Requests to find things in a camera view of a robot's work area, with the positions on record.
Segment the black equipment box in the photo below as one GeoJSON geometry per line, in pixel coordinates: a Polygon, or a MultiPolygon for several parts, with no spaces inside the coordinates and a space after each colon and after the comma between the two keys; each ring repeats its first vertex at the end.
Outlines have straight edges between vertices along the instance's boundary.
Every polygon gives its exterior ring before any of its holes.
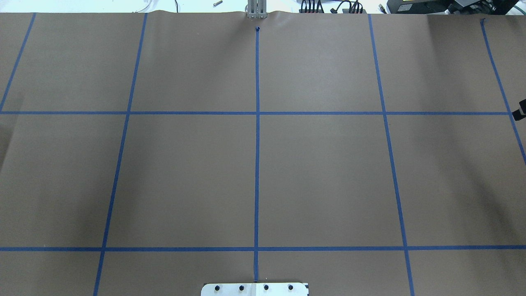
{"type": "Polygon", "coordinates": [[[518,0],[387,0],[391,14],[506,15],[518,0]]]}

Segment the metal stand post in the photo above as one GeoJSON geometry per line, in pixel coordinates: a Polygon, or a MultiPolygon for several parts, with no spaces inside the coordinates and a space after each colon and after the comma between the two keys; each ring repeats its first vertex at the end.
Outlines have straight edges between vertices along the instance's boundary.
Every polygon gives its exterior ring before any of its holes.
{"type": "Polygon", "coordinates": [[[248,0],[246,14],[248,19],[266,19],[268,17],[267,0],[248,0]]]}

